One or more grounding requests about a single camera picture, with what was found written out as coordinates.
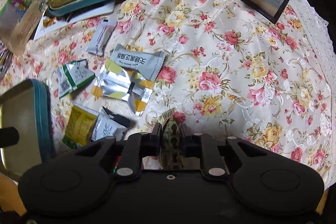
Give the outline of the green white candy packet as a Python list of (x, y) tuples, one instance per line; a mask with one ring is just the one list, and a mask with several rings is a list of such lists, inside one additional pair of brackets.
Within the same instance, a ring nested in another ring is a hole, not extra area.
[(58, 97), (63, 98), (67, 94), (83, 87), (92, 81), (96, 75), (88, 68), (87, 59), (71, 61), (57, 68)]

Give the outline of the floral tablecloth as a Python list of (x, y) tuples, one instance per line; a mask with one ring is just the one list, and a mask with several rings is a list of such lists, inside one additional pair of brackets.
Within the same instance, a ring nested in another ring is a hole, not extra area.
[[(308, 165), (335, 183), (335, 53), (326, 22), (306, 0), (290, 0), (277, 23), (239, 0), (126, 0), (108, 15), (116, 29), (99, 57), (87, 52), (102, 16), (47, 32), (14, 57), (1, 92), (38, 79), (51, 92), (56, 150), (74, 103), (107, 107), (150, 131), (166, 110), (197, 132), (235, 135)], [(86, 59), (99, 74), (116, 45), (166, 52), (144, 113), (92, 95), (93, 84), (59, 98), (56, 70)]]

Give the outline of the white hawthorn strip packet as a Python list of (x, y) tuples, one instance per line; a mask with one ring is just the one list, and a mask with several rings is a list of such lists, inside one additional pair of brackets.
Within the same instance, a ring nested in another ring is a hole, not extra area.
[(97, 56), (103, 56), (105, 46), (116, 26), (117, 22), (114, 20), (101, 21), (88, 44), (87, 52)]

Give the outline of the silver yellow snack packet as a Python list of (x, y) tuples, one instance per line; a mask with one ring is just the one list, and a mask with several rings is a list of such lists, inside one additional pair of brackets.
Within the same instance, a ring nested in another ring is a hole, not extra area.
[(150, 100), (154, 82), (140, 73), (122, 68), (106, 59), (94, 82), (92, 95), (126, 102), (131, 111), (141, 116)]

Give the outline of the gold patterned candy wrapper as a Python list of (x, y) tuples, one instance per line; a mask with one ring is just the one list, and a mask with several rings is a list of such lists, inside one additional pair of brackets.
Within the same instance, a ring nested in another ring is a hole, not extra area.
[(165, 111), (161, 116), (162, 135), (160, 163), (166, 170), (182, 170), (179, 124), (173, 114), (175, 109)]

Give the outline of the empty gold teal tin tray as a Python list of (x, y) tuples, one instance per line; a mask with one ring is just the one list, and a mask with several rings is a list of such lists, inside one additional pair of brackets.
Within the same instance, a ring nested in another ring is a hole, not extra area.
[(47, 85), (27, 79), (1, 95), (1, 173), (18, 182), (55, 156)]

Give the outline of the yellow green snack packet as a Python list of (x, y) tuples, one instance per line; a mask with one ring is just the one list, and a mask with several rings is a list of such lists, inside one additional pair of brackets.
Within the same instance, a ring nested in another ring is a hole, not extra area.
[(63, 143), (70, 149), (88, 145), (97, 118), (98, 112), (74, 104), (62, 139)]

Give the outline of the white black snack packet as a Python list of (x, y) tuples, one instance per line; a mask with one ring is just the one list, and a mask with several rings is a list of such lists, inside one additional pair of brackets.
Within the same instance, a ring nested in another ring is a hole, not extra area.
[(116, 141), (121, 141), (130, 125), (130, 119), (103, 107), (93, 128), (91, 141), (110, 136), (115, 137)]

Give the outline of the white board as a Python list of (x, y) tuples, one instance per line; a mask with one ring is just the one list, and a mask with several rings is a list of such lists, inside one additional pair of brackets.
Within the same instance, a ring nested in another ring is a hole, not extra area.
[(114, 11), (115, 1), (107, 1), (99, 3), (92, 7), (86, 7), (82, 10), (71, 12), (65, 16), (50, 17), (46, 14), (43, 14), (41, 21), (38, 24), (38, 27), (34, 34), (34, 40), (44, 36), (45, 34), (56, 31), (59, 28), (63, 28), (69, 24), (74, 24), (78, 21), (86, 20), (89, 18), (94, 18), (100, 15), (107, 15)]

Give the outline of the kraft paper snack bag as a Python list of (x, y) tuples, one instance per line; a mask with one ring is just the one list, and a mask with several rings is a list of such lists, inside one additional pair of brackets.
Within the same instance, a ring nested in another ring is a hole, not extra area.
[(1, 42), (14, 55), (23, 54), (44, 10), (41, 0), (1, 0)]

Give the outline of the grey sesame snack packet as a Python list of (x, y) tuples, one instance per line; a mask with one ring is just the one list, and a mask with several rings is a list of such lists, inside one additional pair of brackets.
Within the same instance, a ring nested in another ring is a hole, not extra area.
[(117, 65), (137, 71), (145, 79), (154, 81), (163, 66), (165, 57), (164, 51), (156, 53), (131, 51), (118, 44), (111, 53), (110, 59)]

